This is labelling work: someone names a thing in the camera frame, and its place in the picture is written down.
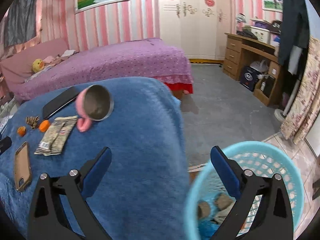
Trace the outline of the beige snack wrapper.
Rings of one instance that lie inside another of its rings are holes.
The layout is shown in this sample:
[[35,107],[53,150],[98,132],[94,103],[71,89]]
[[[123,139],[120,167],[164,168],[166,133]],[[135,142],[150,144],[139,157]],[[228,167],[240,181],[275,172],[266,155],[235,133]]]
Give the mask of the beige snack wrapper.
[[60,155],[77,120],[77,115],[55,118],[45,132],[34,154],[44,156]]

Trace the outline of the light blue plastic basket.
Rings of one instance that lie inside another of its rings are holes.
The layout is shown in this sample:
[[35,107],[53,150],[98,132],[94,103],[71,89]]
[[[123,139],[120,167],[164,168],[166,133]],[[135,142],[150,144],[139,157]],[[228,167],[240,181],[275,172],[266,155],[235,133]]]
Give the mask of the light blue plastic basket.
[[[218,194],[234,203],[220,211]],[[193,181],[184,210],[187,239],[201,239],[199,222],[219,224],[211,239],[293,239],[303,212],[304,189],[294,162],[277,147],[244,141],[214,146]]]

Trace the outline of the brown phone case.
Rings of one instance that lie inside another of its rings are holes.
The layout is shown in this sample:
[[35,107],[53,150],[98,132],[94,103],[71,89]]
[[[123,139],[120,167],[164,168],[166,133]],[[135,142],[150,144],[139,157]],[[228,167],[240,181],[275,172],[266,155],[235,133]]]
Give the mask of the brown phone case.
[[18,192],[24,191],[32,180],[28,150],[28,143],[24,142],[16,151],[14,157],[14,181]]

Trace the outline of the blue plastic bag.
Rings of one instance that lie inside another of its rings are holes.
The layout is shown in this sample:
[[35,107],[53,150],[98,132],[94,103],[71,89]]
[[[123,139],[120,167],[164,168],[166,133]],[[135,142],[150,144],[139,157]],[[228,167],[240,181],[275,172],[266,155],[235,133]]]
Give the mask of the blue plastic bag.
[[215,224],[210,220],[199,222],[199,234],[201,240],[210,240],[213,234],[218,230],[219,224]]

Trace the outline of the orange bottle cap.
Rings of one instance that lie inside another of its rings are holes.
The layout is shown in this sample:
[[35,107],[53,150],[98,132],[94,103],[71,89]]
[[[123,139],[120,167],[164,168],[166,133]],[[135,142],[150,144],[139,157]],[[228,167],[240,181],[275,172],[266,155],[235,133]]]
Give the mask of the orange bottle cap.
[[50,126],[51,126],[51,123],[49,120],[43,120],[43,122],[41,122],[39,125],[39,130],[44,133],[48,130]]

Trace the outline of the orange peel piece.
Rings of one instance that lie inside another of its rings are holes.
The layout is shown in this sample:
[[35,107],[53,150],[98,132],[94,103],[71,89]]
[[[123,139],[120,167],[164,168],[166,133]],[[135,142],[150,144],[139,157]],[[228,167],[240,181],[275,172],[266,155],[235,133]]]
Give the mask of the orange peel piece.
[[27,129],[25,126],[20,126],[18,129],[17,129],[17,134],[20,136],[20,137],[23,137],[25,136],[27,133]]

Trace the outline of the small crumpled brown wrapper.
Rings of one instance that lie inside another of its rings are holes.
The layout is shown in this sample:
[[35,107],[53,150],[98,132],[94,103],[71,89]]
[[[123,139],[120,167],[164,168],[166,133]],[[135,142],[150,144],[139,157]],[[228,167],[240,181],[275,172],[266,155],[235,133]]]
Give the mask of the small crumpled brown wrapper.
[[38,127],[40,117],[39,116],[27,116],[25,119],[26,124],[28,124],[32,129]]

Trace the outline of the white fan base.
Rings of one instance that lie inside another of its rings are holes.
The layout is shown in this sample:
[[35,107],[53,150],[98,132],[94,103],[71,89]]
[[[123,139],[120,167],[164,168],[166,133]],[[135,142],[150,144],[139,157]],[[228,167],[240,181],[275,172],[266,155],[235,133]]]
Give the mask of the white fan base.
[[274,116],[280,123],[283,123],[285,121],[287,113],[288,111],[283,111],[279,108],[274,110]]

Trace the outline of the black phone case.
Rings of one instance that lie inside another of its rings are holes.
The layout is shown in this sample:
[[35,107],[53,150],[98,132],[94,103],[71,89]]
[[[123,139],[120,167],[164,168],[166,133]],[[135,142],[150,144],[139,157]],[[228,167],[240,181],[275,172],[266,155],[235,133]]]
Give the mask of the black phone case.
[[42,118],[44,120],[49,119],[52,115],[66,107],[73,102],[79,94],[79,90],[75,87],[70,87],[58,96],[49,101],[42,108]]

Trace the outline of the pink metal mug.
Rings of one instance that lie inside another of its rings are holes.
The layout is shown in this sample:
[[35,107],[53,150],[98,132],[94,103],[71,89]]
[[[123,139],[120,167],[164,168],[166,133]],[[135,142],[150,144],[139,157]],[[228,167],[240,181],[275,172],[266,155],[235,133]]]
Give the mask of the pink metal mug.
[[75,109],[80,116],[76,126],[80,132],[86,132],[94,121],[108,118],[114,109],[114,100],[107,88],[91,85],[79,93],[75,100]]

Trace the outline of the floral curtain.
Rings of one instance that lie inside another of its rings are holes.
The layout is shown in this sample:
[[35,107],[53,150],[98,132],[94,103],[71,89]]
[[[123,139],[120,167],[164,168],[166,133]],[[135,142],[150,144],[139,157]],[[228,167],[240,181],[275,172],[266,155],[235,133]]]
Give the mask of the floral curtain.
[[305,71],[298,93],[285,121],[280,126],[280,132],[286,140],[294,144],[303,140],[310,131],[319,114],[319,39],[310,37],[309,52]]

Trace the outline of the black box under desk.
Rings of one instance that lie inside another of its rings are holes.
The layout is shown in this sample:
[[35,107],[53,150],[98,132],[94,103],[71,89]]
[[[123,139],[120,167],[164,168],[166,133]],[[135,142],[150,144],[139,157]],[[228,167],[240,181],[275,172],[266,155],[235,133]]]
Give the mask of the black box under desk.
[[261,72],[255,70],[250,66],[244,66],[240,75],[240,84],[250,91],[254,91],[255,86],[259,80],[258,76]]

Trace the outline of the pink headboard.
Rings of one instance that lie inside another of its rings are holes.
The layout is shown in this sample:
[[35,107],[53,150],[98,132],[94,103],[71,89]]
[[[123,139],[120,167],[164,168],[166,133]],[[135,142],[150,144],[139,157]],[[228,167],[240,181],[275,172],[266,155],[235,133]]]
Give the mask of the pink headboard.
[[24,83],[32,75],[32,64],[36,59],[62,55],[68,49],[63,38],[39,43],[1,61],[1,73],[10,90]]

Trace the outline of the yellow duck plush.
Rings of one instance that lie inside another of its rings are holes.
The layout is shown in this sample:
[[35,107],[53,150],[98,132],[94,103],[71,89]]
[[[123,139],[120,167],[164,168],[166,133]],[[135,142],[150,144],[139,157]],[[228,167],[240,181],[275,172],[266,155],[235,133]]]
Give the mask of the yellow duck plush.
[[45,67],[45,63],[42,59],[36,59],[32,64],[33,73],[38,73]]

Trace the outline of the wooden desk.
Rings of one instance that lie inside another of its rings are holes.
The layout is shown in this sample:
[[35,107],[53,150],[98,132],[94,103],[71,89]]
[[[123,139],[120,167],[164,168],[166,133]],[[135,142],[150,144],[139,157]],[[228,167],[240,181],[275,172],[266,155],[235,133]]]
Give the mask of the wooden desk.
[[283,68],[278,64],[278,59],[274,56],[275,48],[264,42],[248,37],[227,33],[225,60],[222,71],[232,79],[239,81],[242,69],[252,62],[266,60],[267,74],[274,78],[274,83],[270,95],[265,95],[261,91],[262,81],[258,81],[253,91],[253,95],[265,106],[274,106],[281,100],[281,85],[283,83]]

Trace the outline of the purple dotted bed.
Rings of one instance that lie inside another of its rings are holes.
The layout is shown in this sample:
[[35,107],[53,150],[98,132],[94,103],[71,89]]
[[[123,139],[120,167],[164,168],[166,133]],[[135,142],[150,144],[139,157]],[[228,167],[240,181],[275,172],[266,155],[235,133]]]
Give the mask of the purple dotted bed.
[[157,79],[173,92],[193,93],[191,64],[184,51],[158,38],[82,51],[38,77],[9,87],[20,100],[27,101],[60,88],[133,76]]

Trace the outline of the white storage box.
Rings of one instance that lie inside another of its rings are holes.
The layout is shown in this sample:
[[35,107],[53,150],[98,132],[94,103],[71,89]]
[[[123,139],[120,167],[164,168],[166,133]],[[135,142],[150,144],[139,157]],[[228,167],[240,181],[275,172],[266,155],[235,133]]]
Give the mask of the white storage box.
[[258,39],[258,41],[269,44],[271,33],[268,29],[250,26],[250,32],[252,32]]

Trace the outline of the dark hanging jacket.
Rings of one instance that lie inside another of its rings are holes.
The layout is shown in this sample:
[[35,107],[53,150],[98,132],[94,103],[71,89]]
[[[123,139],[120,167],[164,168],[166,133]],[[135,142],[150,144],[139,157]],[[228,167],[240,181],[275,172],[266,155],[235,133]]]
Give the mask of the dark hanging jacket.
[[294,46],[309,47],[309,19],[304,0],[283,0],[278,63],[283,65]]

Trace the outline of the grey window curtain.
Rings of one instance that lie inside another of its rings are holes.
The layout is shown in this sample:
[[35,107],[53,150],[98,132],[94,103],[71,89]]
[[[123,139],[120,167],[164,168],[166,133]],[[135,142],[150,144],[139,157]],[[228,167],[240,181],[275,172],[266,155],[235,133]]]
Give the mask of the grey window curtain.
[[14,0],[4,25],[4,47],[28,42],[36,36],[37,0]]

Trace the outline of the desk lamp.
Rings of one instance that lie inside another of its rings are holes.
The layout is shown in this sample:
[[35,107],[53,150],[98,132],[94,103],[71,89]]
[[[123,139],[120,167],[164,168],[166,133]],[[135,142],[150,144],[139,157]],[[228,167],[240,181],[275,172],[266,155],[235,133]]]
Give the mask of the desk lamp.
[[246,23],[246,16],[243,13],[239,13],[235,17],[236,26],[239,27],[240,23]]

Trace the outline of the white wardrobe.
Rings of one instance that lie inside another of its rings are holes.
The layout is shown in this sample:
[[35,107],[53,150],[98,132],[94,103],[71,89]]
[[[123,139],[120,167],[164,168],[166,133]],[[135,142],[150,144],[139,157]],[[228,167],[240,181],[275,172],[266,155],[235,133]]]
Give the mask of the white wardrobe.
[[231,31],[231,0],[158,0],[160,38],[187,58],[222,61]]

